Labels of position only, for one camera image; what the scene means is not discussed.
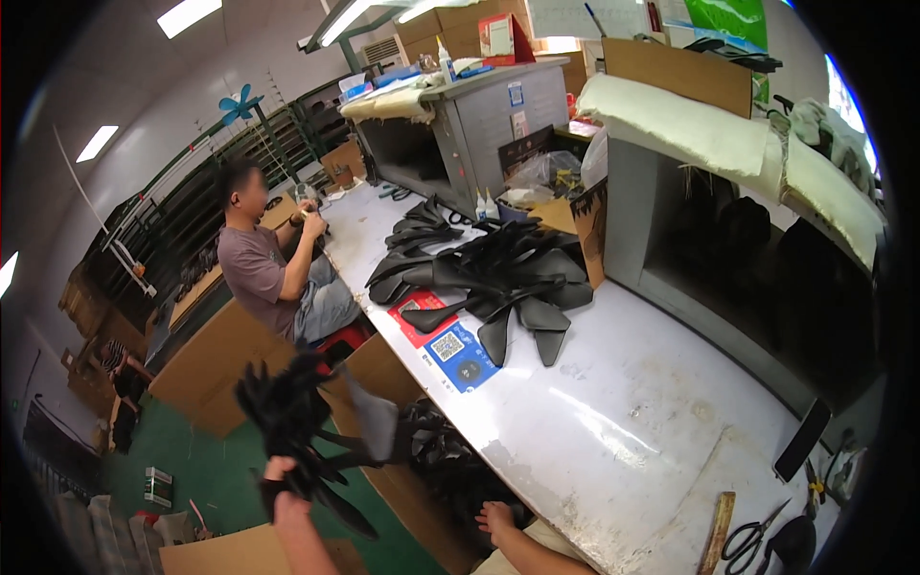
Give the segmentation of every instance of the white glue bottle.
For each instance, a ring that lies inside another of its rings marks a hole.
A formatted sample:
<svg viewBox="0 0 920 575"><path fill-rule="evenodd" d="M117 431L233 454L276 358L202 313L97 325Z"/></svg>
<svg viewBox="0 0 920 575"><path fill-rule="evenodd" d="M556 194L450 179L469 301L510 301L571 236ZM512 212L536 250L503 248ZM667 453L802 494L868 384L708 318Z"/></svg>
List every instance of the white glue bottle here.
<svg viewBox="0 0 920 575"><path fill-rule="evenodd" d="M499 205L495 203L495 200L492 200L492 196L489 194L489 188L486 188L486 217L490 220L501 219L499 215Z"/></svg>
<svg viewBox="0 0 920 575"><path fill-rule="evenodd" d="M476 219L480 222L486 219L486 200L479 188L476 188Z"/></svg>
<svg viewBox="0 0 920 575"><path fill-rule="evenodd" d="M453 84L457 81L457 74L454 73L454 61L451 60L451 55L447 53L447 49L441 44L441 37L435 36L435 38L438 39L438 64L444 74L444 83Z"/></svg>

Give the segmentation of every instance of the air conditioner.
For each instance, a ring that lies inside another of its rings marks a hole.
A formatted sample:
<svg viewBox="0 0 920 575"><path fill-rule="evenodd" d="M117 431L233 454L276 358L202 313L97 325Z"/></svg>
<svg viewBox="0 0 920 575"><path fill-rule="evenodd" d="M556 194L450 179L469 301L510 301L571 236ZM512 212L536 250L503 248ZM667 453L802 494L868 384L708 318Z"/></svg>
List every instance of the air conditioner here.
<svg viewBox="0 0 920 575"><path fill-rule="evenodd" d="M370 66L379 63L384 72L390 68L408 66L406 49L397 35L366 44L361 48L362 65Z"/></svg>

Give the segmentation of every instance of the blue pen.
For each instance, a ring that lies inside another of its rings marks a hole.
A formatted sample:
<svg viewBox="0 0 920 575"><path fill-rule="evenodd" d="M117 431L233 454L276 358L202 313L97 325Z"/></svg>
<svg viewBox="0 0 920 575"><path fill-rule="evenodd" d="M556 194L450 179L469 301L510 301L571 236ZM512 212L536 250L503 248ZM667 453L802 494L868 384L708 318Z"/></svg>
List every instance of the blue pen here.
<svg viewBox="0 0 920 575"><path fill-rule="evenodd" d="M591 7L588 6L588 3L587 3L587 2L584 3L584 7L586 7L586 8L588 9L588 14L590 14L590 15L591 15L591 19L594 20L594 26L596 26L597 29L600 30L600 32L601 32L601 38L606 38L606 37L607 37L607 33L604 32L604 27L601 26L601 21L598 20L598 19L597 19L597 16L594 15L594 11L591 10Z"/></svg>

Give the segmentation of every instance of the blue fan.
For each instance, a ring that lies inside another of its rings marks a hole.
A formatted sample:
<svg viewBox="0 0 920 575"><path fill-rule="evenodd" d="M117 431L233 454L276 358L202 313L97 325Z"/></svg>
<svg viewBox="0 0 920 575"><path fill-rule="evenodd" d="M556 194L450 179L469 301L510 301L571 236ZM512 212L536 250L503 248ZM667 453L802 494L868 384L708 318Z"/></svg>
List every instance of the blue fan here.
<svg viewBox="0 0 920 575"><path fill-rule="evenodd" d="M232 98L221 98L221 101L218 102L217 107L220 109L230 110L224 114L224 126L229 126L237 118L242 118L243 120L252 120L252 114L249 113L249 110L255 108L264 96L258 96L252 98L250 101L246 101L246 98L249 97L249 90L252 89L252 86L246 84L243 86L243 89L239 91L239 101Z"/></svg>

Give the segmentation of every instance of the green box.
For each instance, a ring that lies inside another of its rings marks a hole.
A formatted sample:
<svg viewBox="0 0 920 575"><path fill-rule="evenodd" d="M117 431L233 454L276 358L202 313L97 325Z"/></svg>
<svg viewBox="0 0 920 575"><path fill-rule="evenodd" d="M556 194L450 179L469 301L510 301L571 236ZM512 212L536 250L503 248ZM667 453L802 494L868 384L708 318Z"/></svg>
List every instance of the green box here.
<svg viewBox="0 0 920 575"><path fill-rule="evenodd" d="M173 477L156 467L144 471L144 500L172 509Z"/></svg>

